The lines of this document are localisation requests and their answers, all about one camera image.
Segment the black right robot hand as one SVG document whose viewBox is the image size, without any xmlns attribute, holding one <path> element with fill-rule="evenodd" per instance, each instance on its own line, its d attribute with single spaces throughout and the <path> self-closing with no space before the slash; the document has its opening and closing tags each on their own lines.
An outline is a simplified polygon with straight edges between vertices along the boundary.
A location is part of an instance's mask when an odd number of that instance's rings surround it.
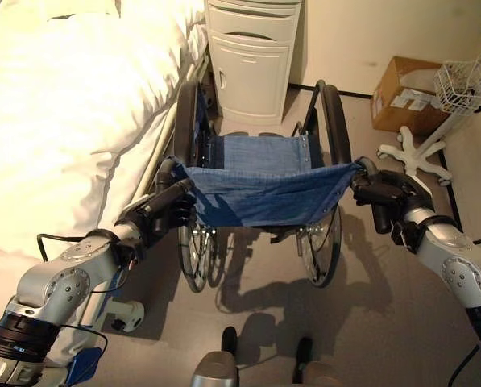
<svg viewBox="0 0 481 387">
<path fill-rule="evenodd" d="M 358 206 L 370 205 L 373 223 L 378 234 L 388 234 L 392 224 L 403 220 L 415 209 L 434 211 L 428 187 L 416 177 L 391 170 L 377 173 L 360 172 L 351 180 L 350 187 Z"/>
</svg>

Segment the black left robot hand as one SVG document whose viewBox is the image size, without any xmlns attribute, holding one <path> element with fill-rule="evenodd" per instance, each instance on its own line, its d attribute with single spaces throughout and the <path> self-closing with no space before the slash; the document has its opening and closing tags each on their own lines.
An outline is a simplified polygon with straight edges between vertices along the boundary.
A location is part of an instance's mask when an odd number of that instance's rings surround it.
<svg viewBox="0 0 481 387">
<path fill-rule="evenodd" d="M 134 226 L 144 245 L 150 247 L 160 241 L 170 229 L 187 226 L 195 214 L 196 199 L 191 194 L 181 195 L 163 208 L 157 206 L 154 203 L 156 201 L 158 195 L 143 195 L 122 211 L 114 226 Z"/>
</svg>

